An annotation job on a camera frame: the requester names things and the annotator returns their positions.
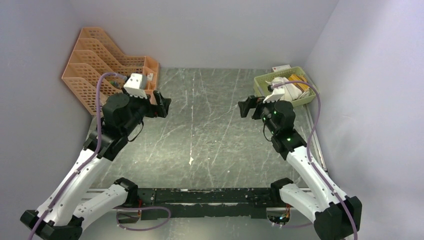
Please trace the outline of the cream white towel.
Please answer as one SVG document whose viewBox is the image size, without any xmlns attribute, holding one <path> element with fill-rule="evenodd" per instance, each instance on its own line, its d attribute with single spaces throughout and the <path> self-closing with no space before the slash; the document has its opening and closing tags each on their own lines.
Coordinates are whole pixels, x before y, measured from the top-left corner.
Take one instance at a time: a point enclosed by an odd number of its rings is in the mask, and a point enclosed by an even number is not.
<svg viewBox="0 0 424 240">
<path fill-rule="evenodd" d="M 294 100 L 299 99 L 299 96 L 301 94 L 301 91 L 293 83 L 287 83 L 277 88 L 284 88 L 285 90 L 285 94 L 280 99 L 280 101 L 292 102 Z"/>
</svg>

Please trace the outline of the yellow brown bear towel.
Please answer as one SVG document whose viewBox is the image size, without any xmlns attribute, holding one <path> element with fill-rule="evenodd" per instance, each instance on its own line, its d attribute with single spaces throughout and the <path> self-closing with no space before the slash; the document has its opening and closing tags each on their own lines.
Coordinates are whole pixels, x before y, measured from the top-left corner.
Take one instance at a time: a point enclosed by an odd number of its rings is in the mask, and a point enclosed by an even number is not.
<svg viewBox="0 0 424 240">
<path fill-rule="evenodd" d="M 288 80 L 290 82 L 295 82 L 293 83 L 300 91 L 301 94 L 299 95 L 299 98 L 302 98 L 304 96 L 306 96 L 309 91 L 310 91 L 310 87 L 306 84 L 303 83 L 307 83 L 307 79 L 303 76 L 303 75 L 297 75 L 297 74 L 292 74 Z"/>
</svg>

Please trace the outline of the orange plastic file organizer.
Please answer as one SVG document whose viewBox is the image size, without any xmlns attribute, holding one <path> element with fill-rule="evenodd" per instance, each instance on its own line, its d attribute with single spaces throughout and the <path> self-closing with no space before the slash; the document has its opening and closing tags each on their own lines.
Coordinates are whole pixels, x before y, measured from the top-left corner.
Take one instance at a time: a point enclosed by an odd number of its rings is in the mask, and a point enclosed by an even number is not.
<svg viewBox="0 0 424 240">
<path fill-rule="evenodd" d="M 61 78 L 92 116 L 96 114 L 98 80 L 109 72 L 146 76 L 145 92 L 150 102 L 156 103 L 153 91 L 158 85 L 159 62 L 150 56 L 125 54 L 100 27 L 83 27 Z"/>
</svg>

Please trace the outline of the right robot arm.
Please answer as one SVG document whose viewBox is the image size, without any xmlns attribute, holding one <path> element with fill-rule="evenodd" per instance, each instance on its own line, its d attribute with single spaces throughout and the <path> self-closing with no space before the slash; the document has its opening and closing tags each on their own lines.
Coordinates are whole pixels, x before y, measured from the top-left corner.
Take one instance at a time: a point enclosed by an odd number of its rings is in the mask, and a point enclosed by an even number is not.
<svg viewBox="0 0 424 240">
<path fill-rule="evenodd" d="M 301 176 L 310 193 L 301 190 L 289 179 L 274 182 L 270 202 L 275 207 L 284 204 L 298 210 L 313 225 L 321 240 L 358 239 L 362 217 L 362 203 L 349 197 L 327 175 L 310 153 L 309 144 L 295 130 L 296 114 L 291 102 L 266 102 L 264 97 L 248 96 L 238 102 L 240 116 L 245 118 L 251 109 L 252 119 L 261 120 L 272 134 L 270 142 Z"/>
</svg>

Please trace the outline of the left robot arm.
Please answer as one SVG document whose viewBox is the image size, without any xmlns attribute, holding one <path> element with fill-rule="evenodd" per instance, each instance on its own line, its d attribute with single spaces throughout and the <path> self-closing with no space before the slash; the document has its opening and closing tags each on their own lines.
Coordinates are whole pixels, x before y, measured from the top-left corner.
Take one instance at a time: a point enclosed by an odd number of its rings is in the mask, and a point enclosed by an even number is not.
<svg viewBox="0 0 424 240">
<path fill-rule="evenodd" d="M 37 209 L 26 210 L 20 221 L 32 236 L 44 240 L 77 240 L 83 231 L 108 211 L 134 207 L 139 200 L 137 185 L 126 178 L 116 180 L 106 191 L 82 202 L 97 176 L 129 142 L 129 135 L 144 118 L 165 118 L 172 102 L 154 91 L 155 104 L 120 92 L 109 96 L 101 107 L 103 116 L 89 134 L 66 177 Z"/>
</svg>

